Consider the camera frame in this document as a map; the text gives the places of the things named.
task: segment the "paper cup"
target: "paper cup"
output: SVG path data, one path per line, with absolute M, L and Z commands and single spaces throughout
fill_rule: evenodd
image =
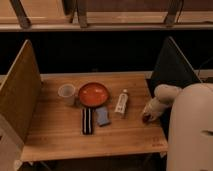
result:
M 58 89 L 58 95 L 64 99 L 67 106 L 75 104 L 75 91 L 76 88 L 72 84 L 64 84 Z

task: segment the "cardboard divider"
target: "cardboard divider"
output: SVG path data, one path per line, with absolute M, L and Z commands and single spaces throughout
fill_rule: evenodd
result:
M 0 126 L 19 148 L 23 147 L 40 90 L 35 54 L 26 40 L 0 86 Z

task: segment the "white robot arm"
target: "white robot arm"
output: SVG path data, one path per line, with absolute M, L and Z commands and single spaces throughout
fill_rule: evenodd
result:
M 142 116 L 150 116 L 146 121 L 152 121 L 172 106 L 167 171 L 212 171 L 213 84 L 193 84 L 183 90 L 166 86 L 155 89 L 155 98 L 148 102 Z
M 142 111 L 143 122 L 151 122 L 160 117 L 165 109 L 171 107 L 176 96 L 182 91 L 180 87 L 160 84 L 154 90 L 152 98 Z

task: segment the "small bottle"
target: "small bottle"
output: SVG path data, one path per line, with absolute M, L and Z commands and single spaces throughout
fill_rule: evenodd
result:
M 119 99 L 115 107 L 115 112 L 122 114 L 122 118 L 124 118 L 127 101 L 128 101 L 128 91 L 127 89 L 123 89 L 123 92 L 119 95 Z

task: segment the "red bowl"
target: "red bowl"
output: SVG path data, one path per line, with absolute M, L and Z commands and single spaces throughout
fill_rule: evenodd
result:
M 86 107 L 98 107 L 108 100 L 109 92 L 104 85 L 90 82 L 80 88 L 78 98 Z

